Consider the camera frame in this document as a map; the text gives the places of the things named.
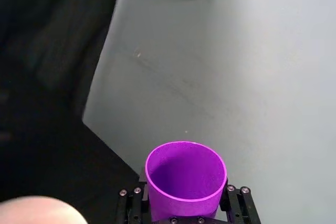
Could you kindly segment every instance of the skin-colored blob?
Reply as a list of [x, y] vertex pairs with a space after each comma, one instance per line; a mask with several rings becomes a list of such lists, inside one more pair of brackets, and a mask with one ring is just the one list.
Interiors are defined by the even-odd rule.
[[41, 196], [22, 197], [0, 203], [0, 223], [87, 224], [72, 206]]

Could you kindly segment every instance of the bolt head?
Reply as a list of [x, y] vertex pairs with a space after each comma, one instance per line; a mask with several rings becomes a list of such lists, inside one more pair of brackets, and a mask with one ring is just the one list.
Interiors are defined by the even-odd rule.
[[170, 224], [177, 224], [177, 219], [176, 218], [172, 218], [171, 220], [170, 220]]
[[205, 223], [205, 220], [203, 218], [198, 218], [197, 219], [197, 223], [198, 224], [204, 224]]
[[125, 196], [127, 194], [127, 191], [123, 189], [119, 192], [119, 194], [120, 196]]
[[250, 189], [247, 187], [243, 187], [241, 190], [244, 194], [248, 194], [250, 192]]
[[141, 193], [141, 188], [140, 188], [140, 187], [137, 187], [136, 189], [134, 189], [134, 192], [135, 192], [136, 194]]
[[228, 190], [228, 191], [234, 191], [234, 190], [235, 190], [235, 187], [234, 187], [234, 186], [228, 186], [228, 187], [227, 187], [227, 190]]

